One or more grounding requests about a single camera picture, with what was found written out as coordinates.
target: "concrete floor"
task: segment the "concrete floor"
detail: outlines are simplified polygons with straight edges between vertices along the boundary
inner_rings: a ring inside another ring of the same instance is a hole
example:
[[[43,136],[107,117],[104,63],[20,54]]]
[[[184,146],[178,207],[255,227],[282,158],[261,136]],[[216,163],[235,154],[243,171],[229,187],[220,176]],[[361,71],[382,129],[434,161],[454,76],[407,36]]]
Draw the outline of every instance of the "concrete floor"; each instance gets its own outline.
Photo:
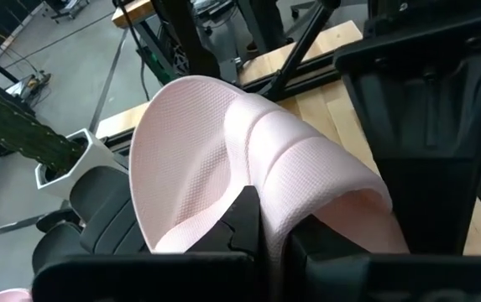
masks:
[[[278,2],[285,29],[293,23],[289,6],[301,2]],[[140,59],[135,54],[135,43],[129,34],[122,41],[123,31],[117,29],[112,24],[111,17],[107,16],[112,12],[110,0],[91,0],[91,5],[75,20],[62,20],[60,24],[43,18],[39,13],[11,46],[19,55],[32,54],[28,57],[31,64],[39,70],[53,74],[49,89],[44,92],[44,100],[36,106],[35,111],[42,121],[58,133],[69,134],[90,126],[98,100],[104,92],[107,75],[112,69],[113,58],[121,43],[122,51],[112,82],[105,92],[107,94],[104,106],[99,110],[100,119],[146,101],[139,79]],[[366,14],[365,5],[353,5],[336,12],[331,23],[336,25],[353,19],[361,27]],[[104,16],[107,17],[49,48],[36,52]],[[211,37],[214,44],[220,44],[226,36],[230,37],[227,29],[234,31],[240,55],[243,55],[244,46],[251,38],[240,13],[237,13],[227,26],[214,30]],[[300,34],[292,36],[298,40]],[[218,59],[230,55],[227,51],[217,54]],[[0,57],[0,65],[10,65],[17,59],[18,55],[8,51]],[[17,77],[28,76],[33,71],[25,61],[9,66],[8,70]],[[158,81],[147,68],[145,83],[151,96],[160,88]],[[0,86],[8,85],[9,81],[0,75]],[[61,199],[36,190],[35,165],[34,161],[19,154],[0,158],[0,226],[60,208]],[[33,277],[31,254],[40,238],[41,234],[34,226],[0,235],[0,290],[30,285]]]

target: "gray floor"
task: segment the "gray floor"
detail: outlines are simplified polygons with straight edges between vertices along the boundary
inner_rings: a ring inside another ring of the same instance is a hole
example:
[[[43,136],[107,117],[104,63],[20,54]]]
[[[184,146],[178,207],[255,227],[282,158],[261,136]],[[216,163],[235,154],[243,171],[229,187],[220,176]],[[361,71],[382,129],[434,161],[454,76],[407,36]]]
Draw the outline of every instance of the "gray floor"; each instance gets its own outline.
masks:
[[[301,2],[278,2],[286,29],[293,23],[288,7]],[[59,25],[43,18],[39,13],[19,34],[11,49],[19,55],[32,54],[112,11],[110,0],[91,0],[91,5],[75,20],[61,21]],[[362,26],[361,20],[365,15],[364,5],[342,8],[332,17],[332,24],[354,19],[358,21],[358,26]],[[44,100],[35,110],[39,118],[58,133],[73,133],[80,128],[88,128],[91,123],[108,72],[112,68],[113,57],[122,42],[123,31],[115,28],[110,19],[109,16],[105,17],[54,46],[28,57],[28,61],[37,69],[53,74],[50,87],[44,92]],[[237,13],[227,26],[214,30],[211,37],[213,43],[220,45],[223,40],[231,37],[228,30],[234,32],[238,49],[243,55],[244,46],[251,39],[240,13]],[[298,39],[300,33],[292,36]],[[233,48],[217,48],[218,59],[228,57]],[[17,54],[8,51],[0,57],[0,65],[9,65],[17,59]],[[135,54],[135,43],[132,37],[127,35],[106,94],[101,119],[145,102],[139,67],[140,60]],[[25,61],[8,67],[8,70],[17,77],[33,72]],[[145,83],[151,96],[160,88],[148,69],[145,69]],[[0,75],[0,86],[8,85],[9,81]],[[61,199],[36,190],[34,167],[34,161],[18,154],[0,158],[0,226],[59,209]],[[33,226],[0,235],[0,290],[30,285],[33,277],[31,253],[40,237],[41,234]]]

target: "pink object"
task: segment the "pink object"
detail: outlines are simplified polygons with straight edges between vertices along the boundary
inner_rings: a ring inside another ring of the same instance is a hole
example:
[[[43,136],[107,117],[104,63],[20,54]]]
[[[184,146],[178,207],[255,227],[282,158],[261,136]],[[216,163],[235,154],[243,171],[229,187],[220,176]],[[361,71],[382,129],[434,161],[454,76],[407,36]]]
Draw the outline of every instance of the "pink object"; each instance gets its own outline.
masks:
[[[31,302],[27,289],[7,289],[0,292],[0,302]]]
[[[184,253],[245,185],[259,192],[274,268],[310,214],[369,251],[407,252],[378,175],[273,102],[204,76],[151,101],[133,136],[130,185],[153,253]]]

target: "wooden tabletop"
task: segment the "wooden tabletop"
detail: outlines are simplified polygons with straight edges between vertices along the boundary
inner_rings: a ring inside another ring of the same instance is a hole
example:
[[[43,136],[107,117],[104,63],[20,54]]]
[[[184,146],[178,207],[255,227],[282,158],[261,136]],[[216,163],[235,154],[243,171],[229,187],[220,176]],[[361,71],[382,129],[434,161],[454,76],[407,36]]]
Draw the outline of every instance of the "wooden tabletop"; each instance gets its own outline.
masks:
[[[154,6],[150,0],[134,0],[133,2],[127,4],[125,8],[132,23],[137,23],[154,13]],[[115,10],[112,21],[121,29],[128,27],[128,22],[124,17],[123,10],[121,10],[121,8],[117,8]]]
[[[306,59],[313,58],[337,47],[362,38],[352,21],[321,32],[307,52]],[[287,45],[252,60],[244,66],[240,81],[247,83],[278,70],[285,62],[293,45]],[[341,81],[336,81],[280,102],[280,105],[298,118],[310,123],[332,141],[378,173],[376,163],[363,135],[356,112]],[[101,121],[97,136],[103,138],[138,125],[148,103],[121,112]],[[468,240],[464,250],[468,255],[481,255],[481,202],[475,204]]]

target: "black chair armrest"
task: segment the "black chair armrest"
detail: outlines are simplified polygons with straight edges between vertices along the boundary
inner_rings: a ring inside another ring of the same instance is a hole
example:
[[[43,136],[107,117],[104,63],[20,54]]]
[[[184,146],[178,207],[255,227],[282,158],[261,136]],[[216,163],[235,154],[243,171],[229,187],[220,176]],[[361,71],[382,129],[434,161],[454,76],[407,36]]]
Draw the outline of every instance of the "black chair armrest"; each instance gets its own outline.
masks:
[[[71,208],[60,209],[42,216],[35,224],[39,231],[46,233],[55,227],[60,222],[72,222],[75,225],[80,225],[80,217]]]

